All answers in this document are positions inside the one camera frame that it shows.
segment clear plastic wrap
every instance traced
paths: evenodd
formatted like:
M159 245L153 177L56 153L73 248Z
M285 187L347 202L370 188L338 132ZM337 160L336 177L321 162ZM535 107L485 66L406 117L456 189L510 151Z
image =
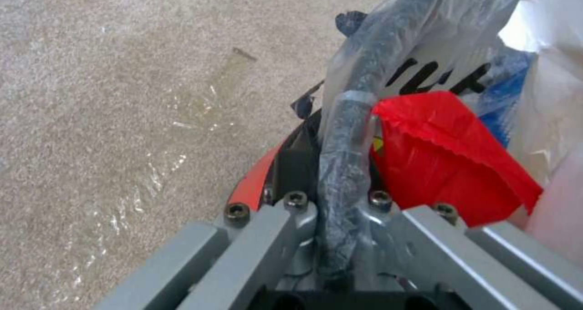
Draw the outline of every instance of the clear plastic wrap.
M502 40L537 51L517 109L508 152L545 186L565 155L583 142L581 0L521 0Z
M386 0L329 63L319 137L320 273L346 273L358 236L354 205L367 197L370 109L416 47L445 47L450 67L492 43L518 0Z

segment red plastic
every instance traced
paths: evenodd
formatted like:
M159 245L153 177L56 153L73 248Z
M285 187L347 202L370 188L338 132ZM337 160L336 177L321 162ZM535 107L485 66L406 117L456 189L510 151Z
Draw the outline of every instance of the red plastic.
M401 208L449 203L470 227L534 208L541 186L454 94L390 98L373 113L384 140L373 157Z

